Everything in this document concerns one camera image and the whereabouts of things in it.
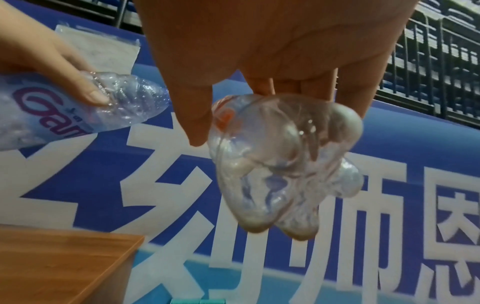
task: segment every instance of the bleachers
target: bleachers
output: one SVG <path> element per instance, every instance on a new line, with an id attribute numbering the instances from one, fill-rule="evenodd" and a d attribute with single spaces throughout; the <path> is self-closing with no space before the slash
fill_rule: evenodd
<path id="1" fill-rule="evenodd" d="M 142 32 L 131 0 L 27 1 Z M 480 0 L 421 0 L 376 98 L 480 129 L 479 54 Z"/>

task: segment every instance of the wooden surface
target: wooden surface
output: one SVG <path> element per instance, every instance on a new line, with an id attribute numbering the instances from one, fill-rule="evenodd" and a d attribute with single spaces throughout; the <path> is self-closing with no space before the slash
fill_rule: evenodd
<path id="1" fill-rule="evenodd" d="M 0 303 L 121 303 L 143 239 L 0 228 Z"/>

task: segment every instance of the white paper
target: white paper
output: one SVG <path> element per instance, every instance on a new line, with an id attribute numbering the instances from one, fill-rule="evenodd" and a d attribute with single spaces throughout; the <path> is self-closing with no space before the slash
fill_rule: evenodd
<path id="1" fill-rule="evenodd" d="M 99 72 L 131 74 L 140 47 L 113 38 L 57 25 L 55 31 Z"/>

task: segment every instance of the plastic bottle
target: plastic bottle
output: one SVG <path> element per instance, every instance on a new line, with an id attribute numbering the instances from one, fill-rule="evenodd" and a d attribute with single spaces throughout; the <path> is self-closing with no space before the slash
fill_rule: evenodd
<path id="1" fill-rule="evenodd" d="M 250 232 L 272 225 L 305 240 L 319 204 L 352 197 L 364 177 L 344 154 L 363 131 L 355 111 L 300 95 L 228 96 L 212 108 L 208 146 L 223 197 Z"/>
<path id="2" fill-rule="evenodd" d="M 0 76 L 0 151 L 128 127 L 170 104 L 166 89 L 136 76 L 84 75 L 109 96 L 109 106 L 81 104 L 39 74 Z"/>

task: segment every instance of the hand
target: hand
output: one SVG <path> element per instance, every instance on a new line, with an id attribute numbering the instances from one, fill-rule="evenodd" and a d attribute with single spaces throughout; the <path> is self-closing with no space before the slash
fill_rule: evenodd
<path id="1" fill-rule="evenodd" d="M 99 106 L 107 96 L 80 71 L 94 71 L 54 31 L 0 0 L 0 74 L 38 72 L 80 102 Z"/>
<path id="2" fill-rule="evenodd" d="M 417 0 L 136 0 L 190 143 L 212 120 L 212 84 L 235 70 L 255 93 L 301 93 L 364 116 Z"/>

